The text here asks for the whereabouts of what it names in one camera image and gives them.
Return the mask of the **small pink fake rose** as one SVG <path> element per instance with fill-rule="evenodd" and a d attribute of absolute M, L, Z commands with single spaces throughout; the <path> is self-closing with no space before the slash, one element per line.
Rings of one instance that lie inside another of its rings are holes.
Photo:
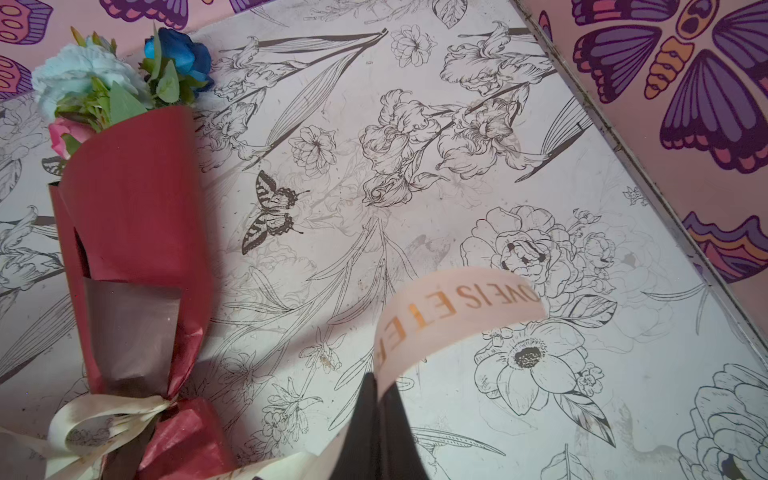
<path fill-rule="evenodd" d="M 88 125 L 65 118 L 57 118 L 48 126 L 52 149 L 64 160 L 70 157 L 80 146 L 96 132 Z"/>

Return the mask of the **cream satin ribbon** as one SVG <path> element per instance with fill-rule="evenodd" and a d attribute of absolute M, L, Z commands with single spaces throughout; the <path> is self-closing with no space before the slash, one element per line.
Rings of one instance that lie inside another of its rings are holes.
<path fill-rule="evenodd" d="M 373 370 L 379 401 L 409 368 L 456 342 L 483 331 L 546 316 L 529 283 L 504 270 L 466 267 L 421 277 L 397 292 L 379 317 L 373 344 Z M 99 479 L 106 457 L 159 423 L 167 411 L 185 403 L 162 396 L 145 398 L 83 395 L 64 405 L 44 439 L 7 434 L 46 460 L 48 479 Z M 238 469 L 211 467 L 220 442 L 210 429 L 177 425 L 161 430 L 181 435 L 182 443 L 164 451 L 178 479 L 330 479 L 345 439 L 345 429 L 319 454 L 296 453 Z"/>

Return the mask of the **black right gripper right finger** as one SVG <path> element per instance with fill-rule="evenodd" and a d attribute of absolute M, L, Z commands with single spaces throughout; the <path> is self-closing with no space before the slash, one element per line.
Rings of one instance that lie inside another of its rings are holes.
<path fill-rule="evenodd" d="M 428 480 L 396 385 L 379 401 L 380 478 Z"/>

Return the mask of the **blue fake rose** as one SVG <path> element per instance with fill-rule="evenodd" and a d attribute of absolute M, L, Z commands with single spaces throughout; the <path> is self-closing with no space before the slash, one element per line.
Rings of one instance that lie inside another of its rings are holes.
<path fill-rule="evenodd" d="M 208 48 L 173 29 L 157 29 L 145 40 L 139 68 L 155 108 L 192 105 L 201 92 L 214 86 Z"/>

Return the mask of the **white fake rose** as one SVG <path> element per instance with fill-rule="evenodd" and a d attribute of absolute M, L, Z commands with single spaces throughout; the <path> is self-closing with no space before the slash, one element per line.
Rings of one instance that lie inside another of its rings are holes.
<path fill-rule="evenodd" d="M 34 100 L 45 120 L 65 119 L 101 132 L 152 108 L 149 86 L 116 55 L 113 40 L 71 30 L 74 41 L 32 73 Z"/>

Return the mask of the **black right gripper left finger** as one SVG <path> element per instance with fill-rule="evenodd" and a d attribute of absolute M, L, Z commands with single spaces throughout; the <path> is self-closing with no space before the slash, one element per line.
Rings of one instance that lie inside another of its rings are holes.
<path fill-rule="evenodd" d="M 341 452 L 331 480 L 376 480 L 379 474 L 379 414 L 377 382 L 373 373 L 363 377 Z"/>

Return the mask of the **dark red wrapping paper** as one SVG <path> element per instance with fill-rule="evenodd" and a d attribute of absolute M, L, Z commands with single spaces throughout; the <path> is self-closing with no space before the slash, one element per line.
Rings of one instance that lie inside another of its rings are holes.
<path fill-rule="evenodd" d="M 234 457 L 212 405 L 181 399 L 213 313 L 192 111 L 163 107 L 86 140 L 49 187 L 92 396 L 166 410 L 109 479 L 207 479 Z"/>

